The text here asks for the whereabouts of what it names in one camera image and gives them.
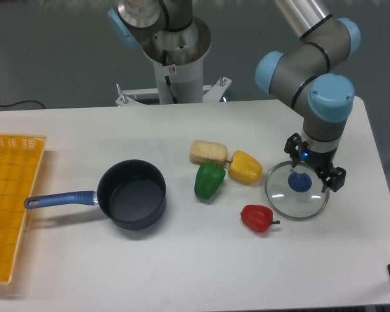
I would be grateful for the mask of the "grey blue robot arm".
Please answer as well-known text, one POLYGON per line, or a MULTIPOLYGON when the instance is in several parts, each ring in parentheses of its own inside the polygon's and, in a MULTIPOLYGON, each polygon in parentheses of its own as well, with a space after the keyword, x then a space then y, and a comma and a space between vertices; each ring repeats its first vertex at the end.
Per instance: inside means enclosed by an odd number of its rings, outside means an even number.
MULTIPOLYGON (((346 172, 333 165, 333 158, 355 91, 332 70, 359 47, 361 34, 349 19, 333 18, 320 1, 276 4, 302 45, 290 55, 267 53, 254 79, 304 119, 302 134, 285 145, 293 164, 306 163, 323 189, 337 191, 346 172)), ((141 47, 151 60, 162 104, 202 101, 203 60, 212 39, 208 26, 193 14, 191 1, 119 1, 107 17, 124 45, 141 47)))

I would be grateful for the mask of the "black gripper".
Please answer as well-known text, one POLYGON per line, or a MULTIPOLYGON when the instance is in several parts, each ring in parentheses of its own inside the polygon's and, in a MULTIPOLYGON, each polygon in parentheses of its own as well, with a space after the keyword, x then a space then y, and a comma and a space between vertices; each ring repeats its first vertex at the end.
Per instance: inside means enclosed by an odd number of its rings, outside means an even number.
POLYGON ((336 151, 337 148, 324 152, 314 151, 310 149, 308 142, 302 142, 298 133, 290 136, 284 147, 284 152, 289 155, 293 168, 301 161, 312 168, 318 176, 322 176, 321 192, 326 192, 328 189, 337 192, 345 183, 346 170, 333 165, 336 151))

